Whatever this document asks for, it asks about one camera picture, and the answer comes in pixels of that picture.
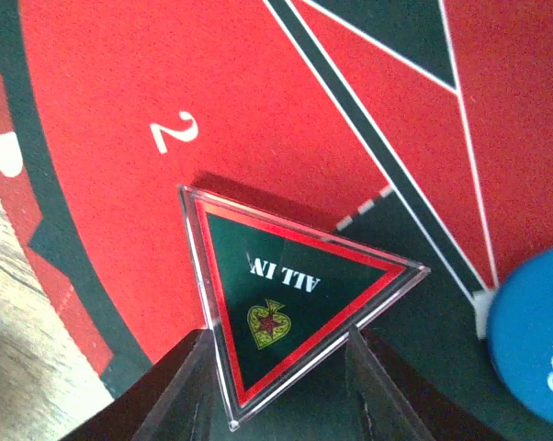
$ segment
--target printed number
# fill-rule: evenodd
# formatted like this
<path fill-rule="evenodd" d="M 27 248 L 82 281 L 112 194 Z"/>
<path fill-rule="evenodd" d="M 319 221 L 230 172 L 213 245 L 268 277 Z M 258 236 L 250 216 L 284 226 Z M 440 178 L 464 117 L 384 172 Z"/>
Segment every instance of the printed number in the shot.
<path fill-rule="evenodd" d="M 181 112 L 178 112 L 178 116 L 183 121 L 191 121 L 191 127 L 186 130 L 172 130 L 163 127 L 160 124 L 156 124 L 155 122 L 150 125 L 150 130 L 152 131 L 152 136 L 154 137 L 154 141 L 156 142 L 156 147 L 158 147 L 158 152 L 160 152 L 161 154 L 168 152 L 166 144 L 164 143 L 163 132 L 182 142 L 191 142 L 199 134 L 199 127 L 197 125 L 197 122 L 193 118 L 193 115 L 183 110 Z"/>

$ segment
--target white spade symbol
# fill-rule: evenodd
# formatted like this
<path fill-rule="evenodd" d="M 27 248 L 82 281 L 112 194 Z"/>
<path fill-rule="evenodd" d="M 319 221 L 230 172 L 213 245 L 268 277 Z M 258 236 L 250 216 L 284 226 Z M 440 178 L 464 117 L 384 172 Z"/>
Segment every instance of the white spade symbol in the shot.
<path fill-rule="evenodd" d="M 0 135 L 0 172 L 7 177 L 16 177 L 23 170 L 23 158 L 14 131 Z"/>

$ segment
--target triangular marker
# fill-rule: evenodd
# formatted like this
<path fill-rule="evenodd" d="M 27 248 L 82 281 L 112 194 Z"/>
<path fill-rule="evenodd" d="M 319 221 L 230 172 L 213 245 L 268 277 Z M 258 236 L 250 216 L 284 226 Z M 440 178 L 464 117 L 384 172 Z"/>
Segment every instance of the triangular marker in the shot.
<path fill-rule="evenodd" d="M 208 192 L 181 201 L 231 430 L 429 272 Z"/>

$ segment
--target blue button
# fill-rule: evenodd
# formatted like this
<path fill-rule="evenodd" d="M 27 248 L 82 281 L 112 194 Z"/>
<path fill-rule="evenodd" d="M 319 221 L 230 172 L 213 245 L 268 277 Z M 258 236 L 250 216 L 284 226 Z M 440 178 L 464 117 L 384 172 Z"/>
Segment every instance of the blue button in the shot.
<path fill-rule="evenodd" d="M 487 338 L 511 393 L 553 423 L 553 250 L 521 265 L 497 292 Z"/>

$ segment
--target light wood grain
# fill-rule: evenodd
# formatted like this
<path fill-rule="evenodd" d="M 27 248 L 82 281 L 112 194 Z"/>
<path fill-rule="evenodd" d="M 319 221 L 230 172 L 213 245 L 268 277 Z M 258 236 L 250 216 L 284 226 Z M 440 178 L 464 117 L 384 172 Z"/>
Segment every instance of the light wood grain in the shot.
<path fill-rule="evenodd" d="M 59 439 L 110 402 L 0 204 L 0 441 Z"/>

